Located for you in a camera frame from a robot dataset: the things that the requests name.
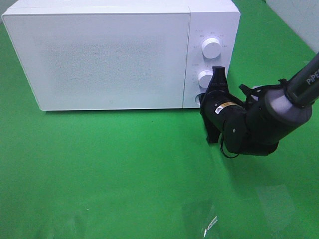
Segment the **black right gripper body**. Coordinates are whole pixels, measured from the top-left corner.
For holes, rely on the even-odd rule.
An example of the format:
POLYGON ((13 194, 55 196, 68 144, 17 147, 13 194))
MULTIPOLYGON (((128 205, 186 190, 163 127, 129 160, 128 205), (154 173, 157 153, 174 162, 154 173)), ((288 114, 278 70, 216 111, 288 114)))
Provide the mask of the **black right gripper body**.
POLYGON ((213 67, 213 76, 205 93, 200 94, 200 114, 207 132, 207 142, 217 143, 226 123, 246 112, 243 102, 230 94, 224 67, 213 67))

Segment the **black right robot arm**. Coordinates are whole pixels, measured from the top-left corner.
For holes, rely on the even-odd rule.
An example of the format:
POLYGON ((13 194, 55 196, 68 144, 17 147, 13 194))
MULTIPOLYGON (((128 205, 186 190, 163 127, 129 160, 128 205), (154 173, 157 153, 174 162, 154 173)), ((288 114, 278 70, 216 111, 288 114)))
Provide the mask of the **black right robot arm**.
POLYGON ((279 84, 239 88, 244 101, 229 92, 225 68, 214 66, 205 93, 199 95, 207 142, 220 144, 234 156, 267 156, 279 141, 305 124, 319 97, 319 57, 316 55, 291 79, 279 84))

